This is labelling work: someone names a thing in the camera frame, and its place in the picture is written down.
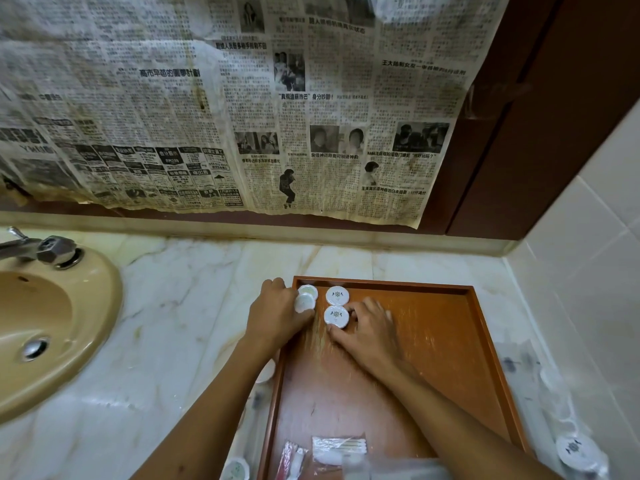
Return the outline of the person's left hand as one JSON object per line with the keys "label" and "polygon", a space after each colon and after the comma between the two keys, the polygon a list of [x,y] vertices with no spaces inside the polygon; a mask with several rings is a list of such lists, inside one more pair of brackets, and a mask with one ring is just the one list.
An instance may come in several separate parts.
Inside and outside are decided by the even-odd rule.
{"label": "person's left hand", "polygon": [[297,290],[286,287],[281,277],[265,280],[250,306],[243,341],[267,356],[274,355],[297,333],[287,332]]}

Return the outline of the person's right hand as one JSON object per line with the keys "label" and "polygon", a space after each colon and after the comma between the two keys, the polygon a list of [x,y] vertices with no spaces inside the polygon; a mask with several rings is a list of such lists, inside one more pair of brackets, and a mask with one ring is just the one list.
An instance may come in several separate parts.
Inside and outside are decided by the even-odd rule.
{"label": "person's right hand", "polygon": [[391,312],[372,297],[348,303],[345,309],[356,320],[354,331],[348,332],[356,335],[356,346],[343,350],[375,379],[385,383],[400,372],[404,363]]}

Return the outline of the person's left forearm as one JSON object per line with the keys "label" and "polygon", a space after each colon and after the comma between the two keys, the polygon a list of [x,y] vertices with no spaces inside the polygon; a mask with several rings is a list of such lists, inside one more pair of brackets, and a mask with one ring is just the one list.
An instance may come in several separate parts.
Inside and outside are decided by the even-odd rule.
{"label": "person's left forearm", "polygon": [[256,379],[283,341],[246,334],[130,480],[217,480]]}

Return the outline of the person's right forearm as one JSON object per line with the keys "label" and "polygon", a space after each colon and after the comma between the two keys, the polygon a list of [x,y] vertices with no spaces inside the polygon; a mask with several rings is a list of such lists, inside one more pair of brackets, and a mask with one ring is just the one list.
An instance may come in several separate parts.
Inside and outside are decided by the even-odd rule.
{"label": "person's right forearm", "polygon": [[420,428],[454,480],[563,480],[485,427],[404,362],[377,373]]}

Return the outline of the brown wooden tray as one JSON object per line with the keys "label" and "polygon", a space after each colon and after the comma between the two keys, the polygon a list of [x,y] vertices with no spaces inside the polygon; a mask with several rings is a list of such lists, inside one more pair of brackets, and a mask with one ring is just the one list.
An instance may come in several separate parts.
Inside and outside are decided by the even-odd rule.
{"label": "brown wooden tray", "polygon": [[280,352],[257,480],[285,480],[286,442],[308,449],[300,480],[341,480],[315,469],[312,438],[361,437],[373,460],[423,460],[436,453],[409,414],[326,333],[326,292],[376,299],[391,311],[404,355],[420,375],[487,428],[534,457],[474,288],[295,276],[318,290],[314,322]]}

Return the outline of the cotton swab packet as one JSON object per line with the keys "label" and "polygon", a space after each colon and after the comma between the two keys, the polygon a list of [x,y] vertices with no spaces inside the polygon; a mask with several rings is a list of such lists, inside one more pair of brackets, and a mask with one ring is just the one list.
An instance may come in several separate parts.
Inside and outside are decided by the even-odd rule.
{"label": "cotton swab packet", "polygon": [[311,440],[313,461],[322,467],[341,467],[343,457],[368,453],[364,436],[312,436]]}

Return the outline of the red and white packet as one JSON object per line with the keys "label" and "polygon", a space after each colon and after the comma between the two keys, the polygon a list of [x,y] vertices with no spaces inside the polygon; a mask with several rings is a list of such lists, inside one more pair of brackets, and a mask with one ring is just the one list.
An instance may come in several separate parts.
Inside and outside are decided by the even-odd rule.
{"label": "red and white packet", "polygon": [[278,464],[275,480],[301,480],[309,450],[286,440]]}

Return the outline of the clear plastic packet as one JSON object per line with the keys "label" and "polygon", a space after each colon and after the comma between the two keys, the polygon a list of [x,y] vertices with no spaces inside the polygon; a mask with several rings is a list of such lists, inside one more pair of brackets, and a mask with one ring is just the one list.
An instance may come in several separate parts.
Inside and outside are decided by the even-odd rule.
{"label": "clear plastic packet", "polygon": [[343,480],[452,480],[436,459],[400,459],[368,454],[342,455]]}

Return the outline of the crumpled clear plastic wrap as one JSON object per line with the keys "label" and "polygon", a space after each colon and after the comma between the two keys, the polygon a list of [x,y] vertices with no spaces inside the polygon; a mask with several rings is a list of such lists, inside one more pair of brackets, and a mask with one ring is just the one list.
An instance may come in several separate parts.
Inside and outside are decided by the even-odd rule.
{"label": "crumpled clear plastic wrap", "polygon": [[578,472],[562,463],[557,455],[555,442],[559,435],[577,433],[595,441],[590,428],[580,420],[561,375],[540,361],[530,340],[494,345],[535,457],[564,480],[611,480],[606,453],[609,467],[607,473],[601,474]]}

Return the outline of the yellowed newspaper sheet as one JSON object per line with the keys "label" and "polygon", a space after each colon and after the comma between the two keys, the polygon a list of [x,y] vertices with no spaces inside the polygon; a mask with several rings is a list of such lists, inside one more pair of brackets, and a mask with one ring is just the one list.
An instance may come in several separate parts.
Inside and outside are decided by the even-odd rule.
{"label": "yellowed newspaper sheet", "polygon": [[206,0],[197,203],[416,228],[509,0]]}
{"label": "yellowed newspaper sheet", "polygon": [[39,200],[245,210],[208,0],[0,0],[0,178]]}

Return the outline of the beige ceramic sink basin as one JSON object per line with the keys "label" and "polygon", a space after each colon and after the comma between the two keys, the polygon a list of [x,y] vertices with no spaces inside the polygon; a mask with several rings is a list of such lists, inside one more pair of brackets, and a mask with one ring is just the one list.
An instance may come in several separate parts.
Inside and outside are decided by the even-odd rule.
{"label": "beige ceramic sink basin", "polygon": [[[124,286],[104,254],[83,248],[64,271],[39,262],[0,261],[0,425],[48,400],[75,379],[108,339]],[[50,337],[48,350],[20,360],[22,345]]]}

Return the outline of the chrome faucet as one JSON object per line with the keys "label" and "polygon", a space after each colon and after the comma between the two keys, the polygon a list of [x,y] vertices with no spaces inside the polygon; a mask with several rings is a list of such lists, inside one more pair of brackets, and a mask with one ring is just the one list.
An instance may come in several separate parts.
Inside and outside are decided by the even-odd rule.
{"label": "chrome faucet", "polygon": [[58,235],[44,239],[30,238],[16,226],[7,228],[14,240],[0,243],[0,261],[28,264],[39,262],[64,271],[82,261],[85,252],[75,241]]}

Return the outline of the chrome sink drain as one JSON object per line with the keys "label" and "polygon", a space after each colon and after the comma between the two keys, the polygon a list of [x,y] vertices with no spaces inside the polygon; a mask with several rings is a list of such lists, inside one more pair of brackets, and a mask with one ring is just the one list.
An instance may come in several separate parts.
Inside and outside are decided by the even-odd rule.
{"label": "chrome sink drain", "polygon": [[22,345],[20,360],[23,362],[36,360],[48,350],[50,343],[50,337],[46,336],[29,339]]}

